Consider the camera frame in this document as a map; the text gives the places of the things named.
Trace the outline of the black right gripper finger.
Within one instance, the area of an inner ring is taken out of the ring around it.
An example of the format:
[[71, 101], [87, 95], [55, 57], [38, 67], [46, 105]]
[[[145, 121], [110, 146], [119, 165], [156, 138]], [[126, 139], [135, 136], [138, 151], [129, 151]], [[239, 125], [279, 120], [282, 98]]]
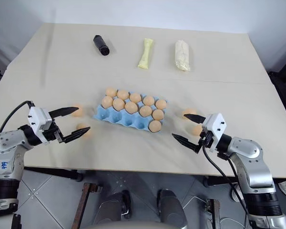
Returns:
[[195, 153], [199, 153], [200, 149], [202, 148], [202, 145], [196, 145], [192, 142], [190, 142], [187, 138], [177, 135], [177, 134], [172, 134], [174, 139], [176, 139], [181, 145], [193, 150]]
[[205, 121], [205, 117], [197, 115], [197, 114], [184, 114], [184, 117], [187, 119], [197, 123], [197, 124], [202, 124]]

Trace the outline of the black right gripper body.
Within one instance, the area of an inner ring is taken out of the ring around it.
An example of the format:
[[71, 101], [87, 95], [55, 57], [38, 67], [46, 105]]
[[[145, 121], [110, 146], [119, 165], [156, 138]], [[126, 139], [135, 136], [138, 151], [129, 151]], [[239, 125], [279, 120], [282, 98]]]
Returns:
[[215, 146], [214, 146], [214, 134], [211, 131], [202, 131], [200, 133], [200, 139], [198, 141], [198, 150], [200, 151], [200, 149], [204, 146], [205, 148], [208, 148], [210, 151], [214, 151], [215, 150]]

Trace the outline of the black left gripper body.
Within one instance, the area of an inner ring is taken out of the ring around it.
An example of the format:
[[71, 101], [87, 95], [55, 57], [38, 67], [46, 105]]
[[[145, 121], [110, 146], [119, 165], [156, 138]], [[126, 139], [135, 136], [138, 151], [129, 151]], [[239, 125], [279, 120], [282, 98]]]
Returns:
[[58, 126], [55, 123], [55, 120], [53, 119], [50, 127], [48, 130], [43, 131], [43, 136], [46, 138], [46, 140], [49, 141], [53, 141], [56, 139], [55, 133], [58, 131]]

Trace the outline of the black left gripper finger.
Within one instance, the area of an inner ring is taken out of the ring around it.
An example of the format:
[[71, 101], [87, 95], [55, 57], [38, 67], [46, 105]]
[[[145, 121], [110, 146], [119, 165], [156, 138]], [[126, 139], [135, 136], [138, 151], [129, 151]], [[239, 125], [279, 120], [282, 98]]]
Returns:
[[56, 132], [56, 139], [59, 143], [69, 143], [73, 140], [76, 140], [83, 136], [85, 133], [87, 133], [90, 130], [90, 127], [84, 127], [78, 130], [73, 131], [68, 136], [63, 136], [63, 134], [60, 131]]
[[50, 111], [49, 115], [51, 118], [56, 118], [59, 116], [66, 116], [66, 115], [72, 114], [73, 112], [77, 111], [78, 109], [79, 109], [78, 107], [59, 108], [57, 110]]

